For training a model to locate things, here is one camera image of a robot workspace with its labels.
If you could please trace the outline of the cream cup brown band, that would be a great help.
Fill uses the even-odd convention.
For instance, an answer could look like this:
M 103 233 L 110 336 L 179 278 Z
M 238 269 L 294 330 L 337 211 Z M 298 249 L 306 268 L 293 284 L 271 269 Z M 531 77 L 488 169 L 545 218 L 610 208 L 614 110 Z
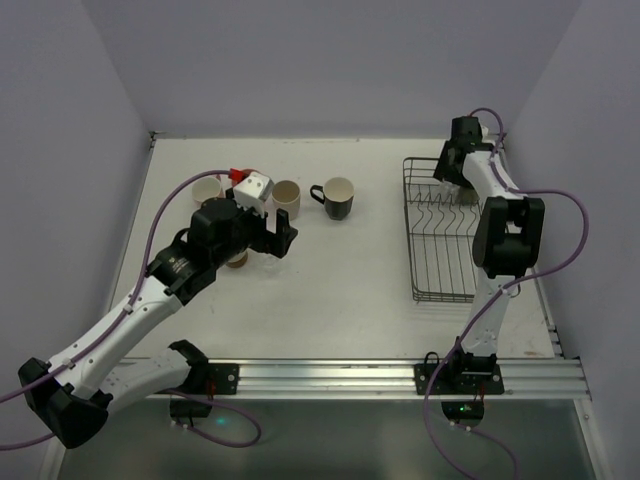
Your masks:
M 248 252 L 243 251 L 242 253 L 239 253 L 238 255 L 235 255 L 233 258 L 231 258 L 226 263 L 226 266 L 229 268 L 241 268 L 246 264 L 247 260 L 248 260 Z

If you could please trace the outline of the beige cream cup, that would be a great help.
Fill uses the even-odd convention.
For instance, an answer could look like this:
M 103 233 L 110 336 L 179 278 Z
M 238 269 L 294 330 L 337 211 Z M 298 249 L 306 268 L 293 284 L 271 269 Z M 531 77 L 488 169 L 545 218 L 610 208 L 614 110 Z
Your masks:
M 290 220 L 295 220 L 299 215 L 301 203 L 301 190 L 297 183 L 291 180 L 277 182 L 272 190 L 272 203 L 275 210 L 284 210 Z

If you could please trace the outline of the clear glass cup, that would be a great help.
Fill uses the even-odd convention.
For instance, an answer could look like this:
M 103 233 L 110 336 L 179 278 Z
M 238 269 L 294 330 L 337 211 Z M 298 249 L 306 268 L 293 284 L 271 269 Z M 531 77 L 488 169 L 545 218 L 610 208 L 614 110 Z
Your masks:
M 275 257 L 265 256 L 262 261 L 262 268 L 268 274 L 275 274 L 279 271 L 279 260 Z
M 439 185 L 439 192 L 443 201 L 454 200 L 459 192 L 459 187 L 447 181 Z

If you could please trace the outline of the glossy black handled mug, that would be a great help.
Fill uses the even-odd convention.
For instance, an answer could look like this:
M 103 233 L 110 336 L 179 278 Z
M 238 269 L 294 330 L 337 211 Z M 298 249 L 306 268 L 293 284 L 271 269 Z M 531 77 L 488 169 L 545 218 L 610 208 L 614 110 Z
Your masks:
M 312 199 L 323 205 L 330 219 L 342 221 L 351 212 L 355 189 L 350 180 L 334 177 L 323 185 L 312 185 L 309 193 Z

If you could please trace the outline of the glossy pink handled mug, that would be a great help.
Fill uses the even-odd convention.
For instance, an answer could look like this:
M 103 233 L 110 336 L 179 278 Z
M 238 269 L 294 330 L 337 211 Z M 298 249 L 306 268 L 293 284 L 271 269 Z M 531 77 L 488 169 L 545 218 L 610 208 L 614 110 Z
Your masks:
M 191 187 L 191 196 L 198 207 L 208 200 L 223 198 L 225 193 L 221 176 L 216 174 L 196 180 Z

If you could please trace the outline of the grey-beige speckled cup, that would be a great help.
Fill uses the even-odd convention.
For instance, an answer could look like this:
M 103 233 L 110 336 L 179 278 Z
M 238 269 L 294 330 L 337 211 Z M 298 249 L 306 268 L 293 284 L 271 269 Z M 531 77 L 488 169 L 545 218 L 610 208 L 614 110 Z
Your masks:
M 479 203 L 479 196 L 473 188 L 460 187 L 457 193 L 457 202 L 463 206 L 472 206 Z

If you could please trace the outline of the matte pink tumbler cup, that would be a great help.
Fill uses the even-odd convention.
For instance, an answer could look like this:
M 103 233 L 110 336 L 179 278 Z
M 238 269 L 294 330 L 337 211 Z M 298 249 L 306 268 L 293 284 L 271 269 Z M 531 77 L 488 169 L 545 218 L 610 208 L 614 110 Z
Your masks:
M 243 181 L 244 179 L 249 177 L 254 172 L 255 172 L 255 169 L 250 169 L 250 168 L 233 169 L 232 170 L 232 179 L 234 181 L 236 181 L 237 183 L 240 183 L 241 181 Z

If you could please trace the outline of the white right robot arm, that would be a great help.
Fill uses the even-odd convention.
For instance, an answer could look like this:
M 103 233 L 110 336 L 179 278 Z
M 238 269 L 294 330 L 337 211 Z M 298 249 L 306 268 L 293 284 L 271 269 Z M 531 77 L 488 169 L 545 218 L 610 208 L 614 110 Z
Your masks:
M 516 282 L 539 256 L 544 202 L 520 192 L 498 150 L 483 139 L 477 117 L 456 117 L 435 169 L 435 179 L 474 191 L 481 204 L 471 249 L 478 273 L 471 316 L 451 352 L 426 375 L 436 395 L 504 392 L 499 333 Z

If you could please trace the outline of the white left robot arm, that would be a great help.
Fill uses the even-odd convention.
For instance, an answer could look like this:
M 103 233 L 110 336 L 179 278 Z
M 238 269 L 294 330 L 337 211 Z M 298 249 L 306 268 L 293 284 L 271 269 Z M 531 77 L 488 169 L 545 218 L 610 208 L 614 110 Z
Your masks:
M 162 321 L 215 282 L 217 271 L 250 249 L 283 258 L 298 232 L 279 209 L 276 226 L 233 199 L 206 201 L 171 244 L 146 266 L 134 289 L 84 336 L 47 361 L 18 371 L 31 410 L 68 449 L 94 437 L 110 415 L 168 390 L 208 395 L 214 385 L 206 355 L 186 341 L 123 370 L 120 361 Z

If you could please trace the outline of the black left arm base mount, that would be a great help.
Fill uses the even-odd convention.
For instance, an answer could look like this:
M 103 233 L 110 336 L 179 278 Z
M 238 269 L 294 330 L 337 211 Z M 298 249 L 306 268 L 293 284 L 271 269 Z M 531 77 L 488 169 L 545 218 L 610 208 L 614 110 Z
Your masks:
M 216 396 L 230 396 L 237 393 L 239 365 L 236 363 L 211 363 L 206 355 L 187 340 L 173 342 L 169 348 L 177 351 L 187 360 L 190 367 L 186 380 L 177 388 L 181 393 L 205 396 L 213 400 Z M 170 417 L 188 420 L 194 425 L 195 419 L 207 418 L 212 406 L 179 397 L 169 404 Z

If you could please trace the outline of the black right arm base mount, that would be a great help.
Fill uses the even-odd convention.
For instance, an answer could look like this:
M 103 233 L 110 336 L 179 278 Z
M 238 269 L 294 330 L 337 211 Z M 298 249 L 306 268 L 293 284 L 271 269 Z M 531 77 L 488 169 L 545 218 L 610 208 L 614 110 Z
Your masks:
M 452 359 L 441 364 L 436 352 L 428 352 L 424 359 L 413 366 L 414 383 L 418 395 L 425 395 L 432 377 L 435 378 L 430 390 L 434 395 L 470 395 L 471 400 L 446 401 L 441 404 L 445 417 L 455 424 L 467 427 L 478 426 L 484 418 L 484 399 L 487 395 L 502 395 L 505 387 L 497 356 L 476 356 L 457 349 Z

